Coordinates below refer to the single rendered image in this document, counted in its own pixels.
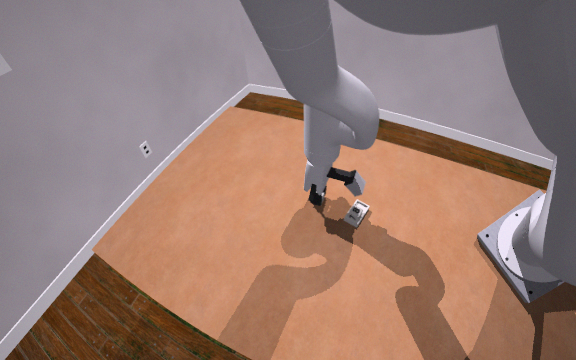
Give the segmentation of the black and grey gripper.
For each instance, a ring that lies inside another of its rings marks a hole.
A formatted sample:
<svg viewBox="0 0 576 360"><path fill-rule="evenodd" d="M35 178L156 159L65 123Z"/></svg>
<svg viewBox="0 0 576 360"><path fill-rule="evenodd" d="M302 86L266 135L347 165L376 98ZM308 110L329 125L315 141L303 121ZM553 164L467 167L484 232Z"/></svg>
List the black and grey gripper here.
<svg viewBox="0 0 576 360"><path fill-rule="evenodd" d="M333 162L335 162L335 161L336 160L334 160ZM304 178L304 191L308 192L310 187L311 187L310 195L309 195L309 199L308 199L308 201L310 201L310 203L312 203L314 205L321 206L321 202L322 202L321 194L322 194L322 192L325 192L325 195L326 195L326 188L327 188L326 183L327 183L328 178L329 178L329 177L327 177L327 174L328 174L331 166L333 167L333 162L330 162L331 164L330 163L316 163L316 162L313 162L309 159L307 160L306 169L305 169L305 178Z"/></svg>

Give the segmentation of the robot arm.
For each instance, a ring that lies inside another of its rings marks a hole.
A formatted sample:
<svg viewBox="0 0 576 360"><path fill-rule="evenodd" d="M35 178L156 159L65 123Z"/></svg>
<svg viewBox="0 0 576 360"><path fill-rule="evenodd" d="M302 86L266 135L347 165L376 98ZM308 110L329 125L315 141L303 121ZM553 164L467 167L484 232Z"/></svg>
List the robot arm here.
<svg viewBox="0 0 576 360"><path fill-rule="evenodd" d="M498 251L521 278L576 286L576 0L334 1L371 25L403 34L495 25L518 101L554 154L546 193L506 218ZM304 104L305 156L330 163L341 145L369 149L378 133L378 104L337 64L329 0L240 2L285 89Z"/></svg>

